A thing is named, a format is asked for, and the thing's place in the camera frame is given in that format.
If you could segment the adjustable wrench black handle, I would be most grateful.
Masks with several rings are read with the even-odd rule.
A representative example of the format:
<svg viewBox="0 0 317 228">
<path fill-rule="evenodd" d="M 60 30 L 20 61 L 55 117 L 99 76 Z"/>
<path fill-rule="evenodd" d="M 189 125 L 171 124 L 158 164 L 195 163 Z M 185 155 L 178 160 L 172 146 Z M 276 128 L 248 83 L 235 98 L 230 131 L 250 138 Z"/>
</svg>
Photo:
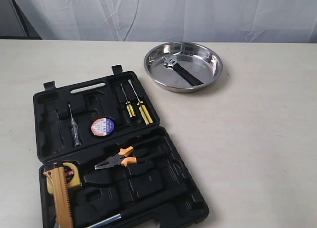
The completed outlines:
<svg viewBox="0 0 317 228">
<path fill-rule="evenodd" d="M 178 61 L 176 60 L 175 55 L 165 54 L 164 58 L 164 66 L 165 68 L 172 69 L 176 72 L 182 79 L 184 79 L 191 86 L 199 86 L 202 85 L 203 82 L 198 78 L 193 76 L 190 72 L 188 72 L 185 68 L 183 68 Z"/>
</svg>

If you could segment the black plastic tool case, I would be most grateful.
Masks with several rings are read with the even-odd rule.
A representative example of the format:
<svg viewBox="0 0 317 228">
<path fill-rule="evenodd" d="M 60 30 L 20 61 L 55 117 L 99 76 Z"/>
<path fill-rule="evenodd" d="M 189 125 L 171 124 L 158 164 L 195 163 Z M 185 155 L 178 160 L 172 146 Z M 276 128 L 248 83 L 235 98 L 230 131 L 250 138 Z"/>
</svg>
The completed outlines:
<svg viewBox="0 0 317 228">
<path fill-rule="evenodd" d="M 160 126 L 159 116 L 142 84 L 134 72 L 123 72 L 120 65 L 113 66 L 112 71 L 110 76 L 63 87 L 47 82 L 44 90 L 33 97 L 37 155 L 42 163 L 39 183 L 43 227 L 58 227 L 54 198 L 48 193 L 43 174 L 55 162 L 73 163 L 79 172 L 81 187 L 68 189 L 76 228 L 87 228 L 183 182 L 188 187 L 186 193 L 101 228 L 131 228 L 149 220 L 158 221 L 162 228 L 186 228 L 202 222 L 209 214 L 208 205 L 167 131 Z M 132 81 L 153 123 L 145 124 L 128 80 Z M 128 114 L 121 83 L 135 111 L 133 118 Z M 79 128 L 82 145 L 78 147 L 74 146 L 68 102 Z M 114 133 L 94 136 L 91 124 L 103 117 L 114 120 Z M 132 155 L 142 157 L 164 150 L 165 156 L 128 167 L 95 170 L 97 163 L 117 154 L 121 148 L 155 136 L 160 139 L 141 146 Z"/>
</svg>

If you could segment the right yellow black screwdriver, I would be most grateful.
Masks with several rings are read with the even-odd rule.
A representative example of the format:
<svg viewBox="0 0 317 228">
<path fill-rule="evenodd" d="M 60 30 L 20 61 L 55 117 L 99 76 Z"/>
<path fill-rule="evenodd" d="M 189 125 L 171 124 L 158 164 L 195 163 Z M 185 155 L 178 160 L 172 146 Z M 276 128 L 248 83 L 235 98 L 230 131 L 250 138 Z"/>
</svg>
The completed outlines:
<svg viewBox="0 0 317 228">
<path fill-rule="evenodd" d="M 133 86 L 132 81 L 131 81 L 131 80 L 128 80 L 128 83 L 129 83 L 129 85 L 131 86 L 131 88 L 132 88 L 132 90 L 133 90 L 133 92 L 134 92 L 134 94 L 135 94 L 135 96 L 136 96 L 136 99 L 137 99 L 137 101 L 138 101 L 138 102 L 137 102 L 137 106 L 138 106 L 138 108 L 139 108 L 140 114 L 141 114 L 141 116 L 142 116 L 142 118 L 143 118 L 145 124 L 148 125 L 148 124 L 153 123 L 153 120 L 152 120 L 152 118 L 151 118 L 151 116 L 150 116 L 150 114 L 149 114 L 149 112 L 148 112 L 148 110 L 147 110 L 145 104 L 143 103 L 143 101 L 140 100 L 138 94 L 136 93 L 136 90 L 135 90 L 135 88 L 134 88 L 134 86 Z"/>
</svg>

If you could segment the yellow black screwdriver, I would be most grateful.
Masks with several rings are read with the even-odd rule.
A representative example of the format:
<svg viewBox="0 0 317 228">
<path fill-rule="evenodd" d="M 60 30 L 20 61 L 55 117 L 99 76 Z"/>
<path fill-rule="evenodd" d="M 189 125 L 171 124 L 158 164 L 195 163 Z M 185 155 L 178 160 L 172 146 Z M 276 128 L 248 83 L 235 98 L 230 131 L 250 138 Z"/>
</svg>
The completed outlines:
<svg viewBox="0 0 317 228">
<path fill-rule="evenodd" d="M 134 111 L 134 109 L 133 109 L 133 106 L 132 106 L 130 100 L 128 99 L 128 97 L 127 97 L 127 94 L 126 94 L 126 92 L 125 92 L 125 89 L 124 89 L 123 84 L 121 83 L 120 86 L 121 86 L 123 95 L 124 95 L 124 97 L 125 97 L 125 99 L 126 99 L 126 108 L 127 108 L 128 114 L 129 114 L 130 118 L 133 118 L 133 117 L 136 116 L 135 111 Z"/>
<path fill-rule="evenodd" d="M 137 101 L 138 101 L 138 102 L 137 102 L 137 106 L 138 106 L 138 108 L 139 108 L 140 114 L 141 114 L 141 116 L 142 116 L 142 118 L 143 118 L 145 124 L 148 125 L 148 124 L 153 123 L 153 120 L 152 120 L 152 118 L 151 118 L 151 116 L 150 116 L 150 114 L 149 114 L 149 112 L 148 112 L 148 110 L 147 110 L 145 104 L 143 103 L 143 101 L 140 100 L 138 94 L 136 93 L 136 90 L 135 90 L 135 88 L 134 88 L 134 86 L 133 86 L 132 81 L 131 81 L 131 80 L 128 80 L 128 83 L 129 83 L 129 85 L 131 86 L 131 88 L 132 88 L 132 90 L 133 90 L 133 92 L 134 92 L 134 94 L 135 94 L 135 96 L 136 96 L 136 99 L 137 99 Z"/>
</svg>

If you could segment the left yellow black screwdriver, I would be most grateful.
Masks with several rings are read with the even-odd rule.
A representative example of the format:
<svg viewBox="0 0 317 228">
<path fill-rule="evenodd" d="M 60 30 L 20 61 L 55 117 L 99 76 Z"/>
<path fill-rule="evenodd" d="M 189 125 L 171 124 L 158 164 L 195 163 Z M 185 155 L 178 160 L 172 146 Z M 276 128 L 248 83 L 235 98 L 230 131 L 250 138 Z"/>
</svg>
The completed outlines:
<svg viewBox="0 0 317 228">
<path fill-rule="evenodd" d="M 132 106 L 130 100 L 128 99 L 128 97 L 127 97 L 127 94 L 126 94 L 126 92 L 125 92 L 125 89 L 124 89 L 123 84 L 121 83 L 120 86 L 121 86 L 123 95 L 124 95 L 124 97 L 125 97 L 125 99 L 126 99 L 126 108 L 127 108 L 128 114 L 129 114 L 130 118 L 133 118 L 133 117 L 136 116 L 135 111 L 134 111 L 134 109 L 133 109 L 133 106 Z"/>
</svg>

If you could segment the black electrical tape roll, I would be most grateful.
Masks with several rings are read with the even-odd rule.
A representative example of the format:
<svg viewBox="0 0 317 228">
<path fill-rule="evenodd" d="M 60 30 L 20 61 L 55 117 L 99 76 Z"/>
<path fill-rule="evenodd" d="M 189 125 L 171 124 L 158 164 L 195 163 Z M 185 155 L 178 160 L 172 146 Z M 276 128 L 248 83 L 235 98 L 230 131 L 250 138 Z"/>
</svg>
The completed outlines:
<svg viewBox="0 0 317 228">
<path fill-rule="evenodd" d="M 91 132 L 97 137 L 109 136 L 114 133 L 114 130 L 114 120 L 109 117 L 98 118 L 91 124 Z"/>
</svg>

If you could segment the round stainless steel bowl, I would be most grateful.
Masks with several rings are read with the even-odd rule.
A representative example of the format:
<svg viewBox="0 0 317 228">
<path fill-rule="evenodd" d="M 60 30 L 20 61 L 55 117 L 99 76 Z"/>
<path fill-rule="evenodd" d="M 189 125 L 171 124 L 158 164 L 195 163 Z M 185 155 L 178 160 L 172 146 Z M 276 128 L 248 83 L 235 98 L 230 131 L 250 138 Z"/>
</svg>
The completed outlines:
<svg viewBox="0 0 317 228">
<path fill-rule="evenodd" d="M 203 82 L 191 86 L 172 69 L 165 68 L 165 54 L 175 55 L 178 63 Z M 161 88 L 177 93 L 200 91 L 216 83 L 223 71 L 220 57 L 211 49 L 191 42 L 169 42 L 152 48 L 143 65 L 149 77 Z"/>
</svg>

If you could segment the hammer with black grip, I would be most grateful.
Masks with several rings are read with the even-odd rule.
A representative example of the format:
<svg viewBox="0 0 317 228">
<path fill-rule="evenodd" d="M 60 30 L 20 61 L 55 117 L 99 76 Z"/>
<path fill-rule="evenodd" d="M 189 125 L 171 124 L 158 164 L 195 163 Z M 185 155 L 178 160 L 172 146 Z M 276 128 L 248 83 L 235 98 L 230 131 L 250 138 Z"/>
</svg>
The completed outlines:
<svg viewBox="0 0 317 228">
<path fill-rule="evenodd" d="M 99 228 L 107 224 L 113 223 L 114 221 L 132 217 L 146 210 L 152 209 L 158 205 L 161 205 L 165 202 L 168 202 L 188 191 L 187 185 L 183 182 L 180 183 L 166 191 L 160 192 L 159 194 L 154 195 L 153 197 L 147 198 L 143 201 L 137 202 L 134 206 L 122 210 L 120 213 L 113 215 L 107 219 L 104 219 L 98 223 L 95 223 L 89 228 Z"/>
</svg>

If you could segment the clear voltage tester screwdriver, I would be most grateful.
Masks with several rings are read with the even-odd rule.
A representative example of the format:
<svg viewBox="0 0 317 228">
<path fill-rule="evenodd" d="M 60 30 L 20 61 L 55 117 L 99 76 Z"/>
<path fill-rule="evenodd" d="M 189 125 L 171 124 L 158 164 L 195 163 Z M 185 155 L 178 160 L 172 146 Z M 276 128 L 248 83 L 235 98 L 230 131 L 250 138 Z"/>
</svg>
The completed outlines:
<svg viewBox="0 0 317 228">
<path fill-rule="evenodd" d="M 77 123 L 74 120 L 70 103 L 68 102 L 67 105 L 68 105 L 69 112 L 70 112 L 71 132 L 72 132 L 72 136 L 73 136 L 74 146 L 78 147 L 78 146 L 82 145 L 80 135 L 79 135 L 79 128 L 78 128 Z"/>
</svg>

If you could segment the white backdrop curtain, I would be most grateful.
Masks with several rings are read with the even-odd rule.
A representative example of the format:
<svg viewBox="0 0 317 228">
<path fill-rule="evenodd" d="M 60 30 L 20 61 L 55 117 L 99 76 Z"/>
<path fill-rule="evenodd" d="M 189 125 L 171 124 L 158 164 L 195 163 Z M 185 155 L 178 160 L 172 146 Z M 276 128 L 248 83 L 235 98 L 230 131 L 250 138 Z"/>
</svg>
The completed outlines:
<svg viewBox="0 0 317 228">
<path fill-rule="evenodd" d="M 15 1 L 44 40 L 317 41 L 317 0 Z"/>
</svg>

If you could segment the yellow tape measure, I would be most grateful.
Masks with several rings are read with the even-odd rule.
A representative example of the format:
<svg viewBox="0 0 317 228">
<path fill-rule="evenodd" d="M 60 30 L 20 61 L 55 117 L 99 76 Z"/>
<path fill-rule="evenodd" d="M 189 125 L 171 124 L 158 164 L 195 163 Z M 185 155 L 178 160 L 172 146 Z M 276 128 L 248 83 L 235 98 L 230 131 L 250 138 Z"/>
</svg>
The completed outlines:
<svg viewBox="0 0 317 228">
<path fill-rule="evenodd" d="M 62 189 L 79 189 L 81 180 L 77 167 L 70 162 L 55 162 L 53 168 L 43 172 L 47 178 L 47 190 L 50 195 L 56 191 L 59 192 L 59 187 Z"/>
</svg>

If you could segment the orange utility knife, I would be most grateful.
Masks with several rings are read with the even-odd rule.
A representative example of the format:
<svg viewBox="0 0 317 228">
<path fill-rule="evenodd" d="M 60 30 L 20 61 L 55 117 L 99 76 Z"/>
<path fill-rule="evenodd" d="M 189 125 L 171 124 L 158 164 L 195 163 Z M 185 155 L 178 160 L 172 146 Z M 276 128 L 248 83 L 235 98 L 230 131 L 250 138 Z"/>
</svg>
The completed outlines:
<svg viewBox="0 0 317 228">
<path fill-rule="evenodd" d="M 53 198 L 58 227 L 72 228 L 73 220 L 63 165 L 55 167 L 49 171 L 45 171 L 44 175 L 53 185 Z"/>
</svg>

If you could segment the orange handled pliers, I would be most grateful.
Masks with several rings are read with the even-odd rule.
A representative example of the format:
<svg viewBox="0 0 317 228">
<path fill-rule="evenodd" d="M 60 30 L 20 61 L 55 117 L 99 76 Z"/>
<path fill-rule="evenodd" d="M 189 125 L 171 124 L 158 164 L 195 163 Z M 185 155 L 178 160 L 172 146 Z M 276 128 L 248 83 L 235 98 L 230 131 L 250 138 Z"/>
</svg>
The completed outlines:
<svg viewBox="0 0 317 228">
<path fill-rule="evenodd" d="M 133 152 L 136 152 L 136 150 L 140 148 L 141 146 L 152 144 L 154 141 L 158 139 L 160 139 L 160 136 L 155 136 L 149 139 L 145 139 L 143 141 L 139 141 L 127 148 L 121 148 L 117 154 L 110 156 L 107 159 L 104 159 L 103 161 L 97 163 L 94 166 L 94 168 L 95 170 L 101 170 L 101 169 L 112 168 L 115 166 L 128 167 L 129 165 L 132 165 L 132 164 L 142 164 L 149 160 L 165 156 L 166 152 L 164 150 L 159 150 L 157 152 L 153 152 L 142 157 L 135 157 L 132 155 Z"/>
</svg>

